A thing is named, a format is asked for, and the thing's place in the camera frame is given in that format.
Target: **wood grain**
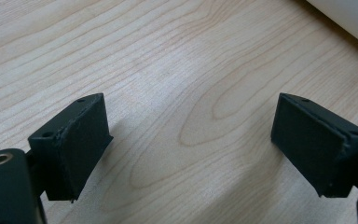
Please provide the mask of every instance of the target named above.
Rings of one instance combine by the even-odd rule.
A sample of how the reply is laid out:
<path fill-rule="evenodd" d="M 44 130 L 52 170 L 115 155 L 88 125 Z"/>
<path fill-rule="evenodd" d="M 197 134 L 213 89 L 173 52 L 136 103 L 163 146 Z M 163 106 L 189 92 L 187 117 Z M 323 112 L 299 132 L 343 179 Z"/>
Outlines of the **wood grain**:
<path fill-rule="evenodd" d="M 49 223 L 356 223 L 270 143 L 281 91 L 358 125 L 358 41 L 305 1 L 0 1 L 0 149 L 95 92 L 115 137 Z"/>

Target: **white object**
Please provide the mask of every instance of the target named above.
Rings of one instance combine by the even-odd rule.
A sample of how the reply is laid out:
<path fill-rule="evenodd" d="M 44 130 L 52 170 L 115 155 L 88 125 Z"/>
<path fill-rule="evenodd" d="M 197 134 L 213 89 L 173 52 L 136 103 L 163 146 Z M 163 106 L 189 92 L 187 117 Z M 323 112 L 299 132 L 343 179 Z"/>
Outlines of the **white object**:
<path fill-rule="evenodd" d="M 358 38 L 358 0 L 308 0 L 326 16 Z"/>

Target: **light wood table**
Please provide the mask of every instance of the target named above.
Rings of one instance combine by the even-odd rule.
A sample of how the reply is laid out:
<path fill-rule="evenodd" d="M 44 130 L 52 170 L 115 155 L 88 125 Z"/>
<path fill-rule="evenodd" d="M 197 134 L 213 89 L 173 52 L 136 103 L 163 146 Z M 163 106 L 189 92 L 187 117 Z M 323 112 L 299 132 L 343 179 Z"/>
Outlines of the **light wood table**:
<path fill-rule="evenodd" d="M 0 1 L 0 149 L 96 92 L 115 137 L 49 223 L 356 223 L 270 143 L 281 91 L 358 125 L 358 40 L 303 0 Z"/>

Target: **black clamp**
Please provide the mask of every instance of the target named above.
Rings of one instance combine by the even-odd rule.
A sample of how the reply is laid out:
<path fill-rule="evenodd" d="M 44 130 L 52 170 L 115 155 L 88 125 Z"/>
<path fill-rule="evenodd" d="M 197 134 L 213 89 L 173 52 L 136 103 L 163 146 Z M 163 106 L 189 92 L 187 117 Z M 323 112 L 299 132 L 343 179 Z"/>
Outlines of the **black clamp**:
<path fill-rule="evenodd" d="M 0 150 L 0 223 L 47 223 L 40 195 L 77 200 L 112 141 L 102 93 L 76 100 L 34 132 L 26 154 Z"/>
<path fill-rule="evenodd" d="M 358 188 L 358 126 L 311 100 L 281 93 L 271 141 L 319 196 L 346 198 Z"/>

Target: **wooden surface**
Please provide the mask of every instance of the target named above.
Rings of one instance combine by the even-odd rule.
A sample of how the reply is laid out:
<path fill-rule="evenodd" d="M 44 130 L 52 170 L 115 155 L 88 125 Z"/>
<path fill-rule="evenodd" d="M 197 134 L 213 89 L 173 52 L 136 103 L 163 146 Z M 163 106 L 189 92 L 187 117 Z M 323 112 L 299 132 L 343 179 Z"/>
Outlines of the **wooden surface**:
<path fill-rule="evenodd" d="M 49 223 L 356 223 L 270 143 L 281 91 L 358 125 L 358 41 L 306 1 L 0 1 L 0 149 L 95 92 L 115 137 Z"/>

